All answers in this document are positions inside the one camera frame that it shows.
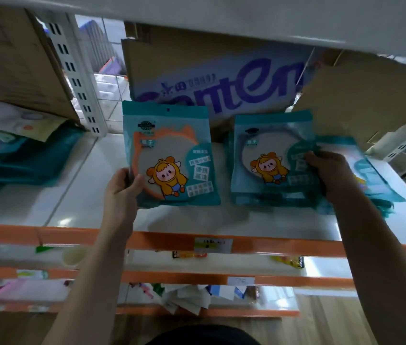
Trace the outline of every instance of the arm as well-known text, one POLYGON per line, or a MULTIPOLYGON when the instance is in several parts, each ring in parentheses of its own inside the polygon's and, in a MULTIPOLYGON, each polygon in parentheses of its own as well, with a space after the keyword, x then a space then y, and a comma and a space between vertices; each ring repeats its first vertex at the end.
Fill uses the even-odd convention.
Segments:
POLYGON ((333 204, 361 306, 379 345, 406 344, 406 252, 341 155, 308 153, 333 204))
POLYGON ((136 196, 144 177, 125 188, 128 169, 117 171, 105 191, 104 213, 96 243, 83 262, 62 311, 43 345, 108 344, 120 288, 126 241, 137 214, 136 196))

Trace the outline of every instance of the teal plastic packaging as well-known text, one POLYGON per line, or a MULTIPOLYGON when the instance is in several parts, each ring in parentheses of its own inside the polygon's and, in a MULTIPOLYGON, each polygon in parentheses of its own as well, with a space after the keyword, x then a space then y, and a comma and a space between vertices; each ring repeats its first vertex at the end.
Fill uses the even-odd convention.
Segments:
POLYGON ((207 108, 122 104, 130 180, 146 177, 139 207, 219 205, 207 108))
MULTIPOLYGON (((320 150, 335 152, 345 157, 361 189, 384 217, 393 213, 394 202, 406 202, 406 199, 394 191, 367 160, 353 138, 320 136, 316 138, 316 144, 320 150)), ((320 203, 318 211, 333 214, 332 205, 326 200, 320 203)))
MULTIPOLYGON (((231 158, 231 141, 226 143, 231 158)), ((315 150, 309 111, 237 115, 230 190, 236 204, 315 207, 322 195, 304 159, 315 150)))

